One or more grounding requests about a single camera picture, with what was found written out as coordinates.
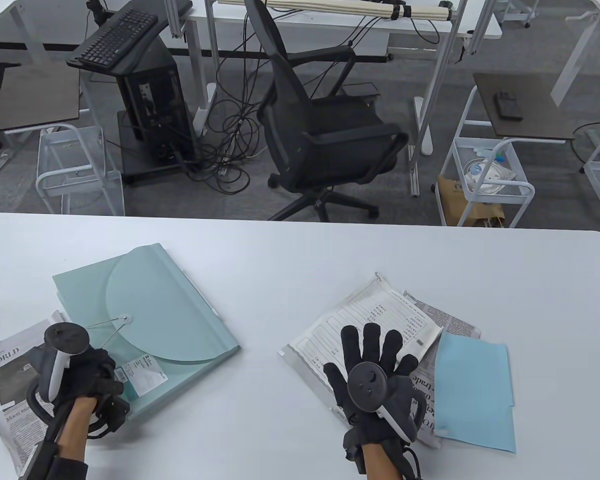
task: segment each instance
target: gloved hand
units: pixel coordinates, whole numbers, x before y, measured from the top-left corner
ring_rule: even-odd
[[[405,355],[396,367],[396,356],[403,347],[403,336],[398,330],[389,330],[384,337],[382,356],[380,355],[380,325],[367,323],[362,331],[362,355],[360,355],[360,340],[358,330],[353,325],[347,325],[340,332],[342,340],[342,354],[346,373],[361,362],[378,364],[386,373],[387,379],[394,375],[408,377],[418,366],[418,359],[414,355]],[[325,363],[323,371],[333,389],[336,403],[342,408],[346,420],[357,430],[360,445],[379,444],[388,439],[398,437],[396,431],[380,418],[377,413],[369,413],[359,409],[349,394],[347,382],[342,376],[338,366],[334,363]]]
[[[122,382],[116,381],[113,373],[116,362],[105,349],[89,346],[85,352],[73,355],[69,368],[62,375],[60,391],[53,400],[57,407],[78,397],[94,397],[99,406],[111,395],[120,395],[124,391]]]

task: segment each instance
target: cart wheel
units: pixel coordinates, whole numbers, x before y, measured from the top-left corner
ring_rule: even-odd
[[[269,188],[278,188],[278,185],[280,185],[280,182],[278,180],[278,176],[275,174],[271,174],[268,179],[266,180],[266,186]]]

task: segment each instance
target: cardboard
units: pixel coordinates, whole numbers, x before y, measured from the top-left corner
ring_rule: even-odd
[[[468,203],[462,190],[462,183],[459,180],[449,180],[438,176],[437,190],[440,194],[444,221],[448,226],[457,226]],[[502,205],[499,203],[474,203],[463,224],[463,227],[473,226],[504,226]]]

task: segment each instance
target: computer tower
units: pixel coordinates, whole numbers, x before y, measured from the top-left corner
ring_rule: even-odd
[[[156,169],[177,166],[174,149],[187,162],[195,162],[195,132],[182,95],[174,57],[156,37],[133,72],[117,78],[127,119],[121,128],[132,128],[142,141]]]

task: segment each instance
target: mesh chair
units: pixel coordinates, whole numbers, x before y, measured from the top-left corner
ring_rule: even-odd
[[[377,218],[378,207],[334,192],[346,183],[371,182],[396,166],[396,155],[409,140],[394,123],[383,123],[373,106],[357,96],[338,94],[356,62],[347,45],[288,54],[280,32],[261,0],[244,0],[251,26],[273,68],[273,83],[258,109],[266,144],[279,174],[268,186],[281,185],[302,197],[273,215],[284,220],[313,206],[329,222],[325,204],[367,210]],[[346,62],[325,98],[310,99],[293,68],[307,62]]]

